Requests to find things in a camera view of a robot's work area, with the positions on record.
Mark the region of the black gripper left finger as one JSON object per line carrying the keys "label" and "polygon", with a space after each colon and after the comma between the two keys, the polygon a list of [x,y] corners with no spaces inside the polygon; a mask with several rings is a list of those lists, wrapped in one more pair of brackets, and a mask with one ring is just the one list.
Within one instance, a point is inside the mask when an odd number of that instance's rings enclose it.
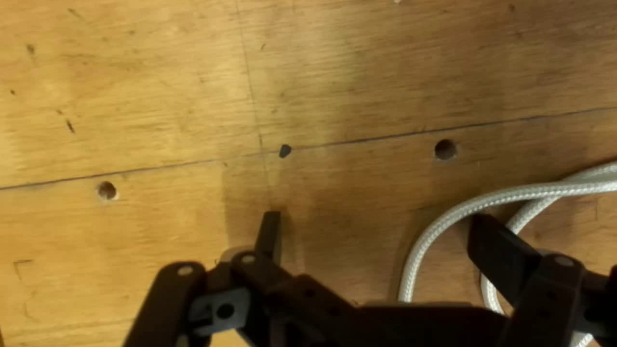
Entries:
{"label": "black gripper left finger", "polygon": [[225,262],[230,283],[248,291],[246,322],[238,328],[252,347],[362,347],[356,306],[315,278],[281,266],[282,214],[263,214],[250,251]]}

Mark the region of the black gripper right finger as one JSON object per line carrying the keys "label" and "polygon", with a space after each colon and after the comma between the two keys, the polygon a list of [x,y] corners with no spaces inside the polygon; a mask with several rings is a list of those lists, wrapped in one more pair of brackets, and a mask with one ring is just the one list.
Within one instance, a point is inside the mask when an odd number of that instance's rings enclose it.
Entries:
{"label": "black gripper right finger", "polygon": [[514,306],[498,347],[570,347],[587,278],[579,260],[543,254],[489,214],[473,218],[468,253]]}

